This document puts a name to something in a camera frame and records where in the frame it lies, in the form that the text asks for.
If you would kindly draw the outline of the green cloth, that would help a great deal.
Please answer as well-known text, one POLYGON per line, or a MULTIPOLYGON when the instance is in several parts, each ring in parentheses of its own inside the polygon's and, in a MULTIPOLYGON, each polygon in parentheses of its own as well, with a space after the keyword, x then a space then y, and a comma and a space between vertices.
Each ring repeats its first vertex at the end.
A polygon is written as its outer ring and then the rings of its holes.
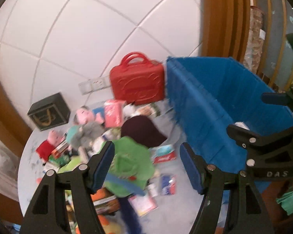
POLYGON ((280 204, 287 215, 293 214, 293 191, 284 193, 280 198, 276 199, 277 204, 280 204))

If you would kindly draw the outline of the grey plush toy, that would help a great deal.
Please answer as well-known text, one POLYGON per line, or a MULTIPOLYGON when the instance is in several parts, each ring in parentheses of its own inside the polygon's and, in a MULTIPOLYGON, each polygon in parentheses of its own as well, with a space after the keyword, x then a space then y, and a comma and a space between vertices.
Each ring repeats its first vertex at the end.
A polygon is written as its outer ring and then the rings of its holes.
POLYGON ((85 150, 92 150, 95 140, 105 132, 102 125, 90 121, 83 125, 74 125, 66 133, 67 143, 74 149, 83 147, 85 150))

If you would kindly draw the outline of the pink pig plush red dress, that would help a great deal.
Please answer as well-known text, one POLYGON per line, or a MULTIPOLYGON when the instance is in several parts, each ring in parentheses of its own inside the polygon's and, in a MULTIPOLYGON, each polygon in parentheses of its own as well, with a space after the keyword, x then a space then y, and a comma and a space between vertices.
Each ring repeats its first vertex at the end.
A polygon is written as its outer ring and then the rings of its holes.
POLYGON ((48 137, 36 149, 36 153, 41 159, 42 163, 46 163, 54 151, 64 140, 64 137, 57 131, 51 130, 48 137))

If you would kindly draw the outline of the green plush toy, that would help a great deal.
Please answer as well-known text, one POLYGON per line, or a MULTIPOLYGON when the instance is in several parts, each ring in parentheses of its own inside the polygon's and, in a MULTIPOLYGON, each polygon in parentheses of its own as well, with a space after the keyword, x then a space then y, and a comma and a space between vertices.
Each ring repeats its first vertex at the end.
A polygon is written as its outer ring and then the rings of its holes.
MULTIPOLYGON (((113 144, 115 155, 108 173, 128 180, 145 190, 148 180, 155 174, 149 149, 127 136, 113 140, 113 144)), ((104 187, 119 198, 133 194, 121 185, 108 181, 104 181, 104 187)))

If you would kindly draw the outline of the blue plastic storage crate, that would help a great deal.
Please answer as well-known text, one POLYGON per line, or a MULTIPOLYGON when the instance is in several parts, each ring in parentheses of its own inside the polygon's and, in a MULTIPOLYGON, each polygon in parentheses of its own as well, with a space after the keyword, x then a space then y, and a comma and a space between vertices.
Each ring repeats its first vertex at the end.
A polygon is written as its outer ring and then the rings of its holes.
POLYGON ((248 143, 237 145, 227 135, 229 125, 243 122, 260 136, 293 127, 293 112, 264 103, 265 92, 271 88, 234 59, 167 59, 167 94, 176 121, 194 153, 224 172, 237 173, 247 161, 248 143))

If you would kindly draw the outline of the black gold-print box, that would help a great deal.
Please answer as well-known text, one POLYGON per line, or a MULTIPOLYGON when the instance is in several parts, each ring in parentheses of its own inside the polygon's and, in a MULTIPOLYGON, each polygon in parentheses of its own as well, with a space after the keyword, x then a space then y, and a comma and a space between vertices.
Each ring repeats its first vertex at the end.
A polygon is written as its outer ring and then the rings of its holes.
POLYGON ((58 92, 33 103, 27 115, 40 131, 44 131, 67 124, 71 110, 58 92))

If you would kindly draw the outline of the pink tissue pack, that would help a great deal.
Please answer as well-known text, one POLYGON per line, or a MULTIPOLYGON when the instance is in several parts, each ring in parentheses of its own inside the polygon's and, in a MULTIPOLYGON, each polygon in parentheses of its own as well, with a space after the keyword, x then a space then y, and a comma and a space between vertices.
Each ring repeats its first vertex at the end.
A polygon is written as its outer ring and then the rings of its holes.
POLYGON ((123 108, 126 102, 123 100, 109 99, 104 103, 105 127, 121 127, 124 123, 123 108))

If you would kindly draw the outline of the dark maroon cap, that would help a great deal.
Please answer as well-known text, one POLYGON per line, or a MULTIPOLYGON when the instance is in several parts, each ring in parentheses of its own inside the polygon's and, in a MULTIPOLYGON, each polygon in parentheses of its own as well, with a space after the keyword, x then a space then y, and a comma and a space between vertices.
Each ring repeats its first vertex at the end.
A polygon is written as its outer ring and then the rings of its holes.
POLYGON ((124 122, 121 137, 130 137, 147 148, 158 147, 167 140, 151 119, 144 115, 134 116, 124 122))

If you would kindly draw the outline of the red white toothpaste box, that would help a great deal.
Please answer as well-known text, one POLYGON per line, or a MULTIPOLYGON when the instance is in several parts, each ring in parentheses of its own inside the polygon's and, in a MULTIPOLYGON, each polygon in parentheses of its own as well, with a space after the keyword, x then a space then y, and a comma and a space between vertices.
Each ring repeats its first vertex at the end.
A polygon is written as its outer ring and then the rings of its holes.
POLYGON ((171 144, 149 148, 153 164, 165 163, 177 159, 175 149, 171 144))

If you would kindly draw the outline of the red toy suitcase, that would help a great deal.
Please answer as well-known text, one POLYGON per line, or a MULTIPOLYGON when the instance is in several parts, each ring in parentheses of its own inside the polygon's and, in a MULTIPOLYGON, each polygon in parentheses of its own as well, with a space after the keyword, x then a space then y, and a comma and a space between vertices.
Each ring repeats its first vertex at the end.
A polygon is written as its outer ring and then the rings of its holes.
POLYGON ((165 98, 165 73, 161 62, 141 52, 131 52, 109 73, 114 98, 136 105, 165 98))

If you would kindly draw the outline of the white wall socket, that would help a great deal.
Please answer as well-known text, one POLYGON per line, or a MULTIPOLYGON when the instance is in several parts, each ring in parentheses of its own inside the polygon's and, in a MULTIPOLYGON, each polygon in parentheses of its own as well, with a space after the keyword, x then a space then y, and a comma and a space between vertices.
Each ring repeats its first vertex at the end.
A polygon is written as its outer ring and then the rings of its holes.
POLYGON ((111 82, 109 77, 99 77, 81 82, 78 86, 81 94, 87 95, 92 92, 109 88, 111 86, 111 82))

